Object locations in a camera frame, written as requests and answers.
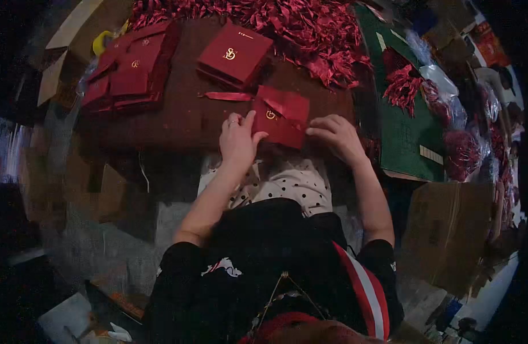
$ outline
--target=red and white stripe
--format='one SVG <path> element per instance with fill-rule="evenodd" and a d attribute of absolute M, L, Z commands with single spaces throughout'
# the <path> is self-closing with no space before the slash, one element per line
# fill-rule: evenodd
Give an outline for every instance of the red and white stripe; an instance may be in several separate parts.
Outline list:
<path fill-rule="evenodd" d="M 367 334 L 386 341 L 390 332 L 388 306 L 384 289 L 376 276 L 352 258 L 342 247 L 333 242 L 356 293 L 357 301 L 364 315 Z"/>

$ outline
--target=stack of red pouches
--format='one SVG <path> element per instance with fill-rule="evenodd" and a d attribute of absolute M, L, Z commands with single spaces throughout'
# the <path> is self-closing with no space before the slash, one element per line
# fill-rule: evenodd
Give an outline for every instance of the stack of red pouches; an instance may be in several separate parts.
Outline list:
<path fill-rule="evenodd" d="M 109 43 L 87 78 L 83 108 L 92 114 L 135 114 L 162 107 L 180 27 L 162 21 Z"/>
<path fill-rule="evenodd" d="M 267 142 L 301 149 L 306 135 L 309 100 L 295 92 L 259 86 L 252 109 L 256 111 L 252 132 L 266 132 Z"/>
<path fill-rule="evenodd" d="M 254 84 L 273 41 L 228 21 L 197 60 L 197 71 L 226 89 Z"/>

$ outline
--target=hand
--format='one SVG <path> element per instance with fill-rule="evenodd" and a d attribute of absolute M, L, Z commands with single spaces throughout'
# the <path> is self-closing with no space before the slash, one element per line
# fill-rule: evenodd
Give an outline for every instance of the hand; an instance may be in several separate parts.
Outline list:
<path fill-rule="evenodd" d="M 245 174 L 251 167 L 258 143 L 268 136 L 265 132 L 258 132 L 251 137 L 255 115 L 256 111 L 249 111 L 246 118 L 232 113 L 222 124 L 220 135 L 222 166 L 227 166 L 232 172 L 239 172 L 240 175 Z"/>
<path fill-rule="evenodd" d="M 327 117 L 315 118 L 309 122 L 306 134 L 325 141 L 333 153 L 355 168 L 367 159 L 356 128 L 345 118 L 337 114 Z"/>

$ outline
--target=woman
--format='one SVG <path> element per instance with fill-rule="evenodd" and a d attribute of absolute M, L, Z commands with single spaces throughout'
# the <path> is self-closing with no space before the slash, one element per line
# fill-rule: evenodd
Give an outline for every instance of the woman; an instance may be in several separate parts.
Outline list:
<path fill-rule="evenodd" d="M 385 341 L 403 319 L 394 231 L 355 128 L 332 114 L 312 120 L 306 134 L 330 145 L 352 169 L 366 239 L 357 259 L 346 252 L 340 219 L 324 211 L 330 191 L 316 169 L 274 175 L 256 195 L 239 188 L 251 178 L 247 171 L 267 136 L 251 136 L 254 115 L 231 114 L 222 126 L 222 163 L 158 268 L 144 318 L 150 340 Z"/>

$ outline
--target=white cable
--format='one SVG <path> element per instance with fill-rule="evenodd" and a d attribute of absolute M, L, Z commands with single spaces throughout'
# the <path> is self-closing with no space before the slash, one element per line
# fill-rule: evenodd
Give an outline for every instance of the white cable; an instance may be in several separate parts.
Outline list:
<path fill-rule="evenodd" d="M 140 152 L 138 152 L 138 163 L 140 164 L 140 169 L 142 170 L 142 174 L 144 175 L 144 178 L 146 179 L 146 182 L 147 182 L 147 193 L 150 193 L 150 180 L 147 179 L 146 172 L 144 171 L 144 166 L 142 165 L 142 158 L 141 158 Z"/>

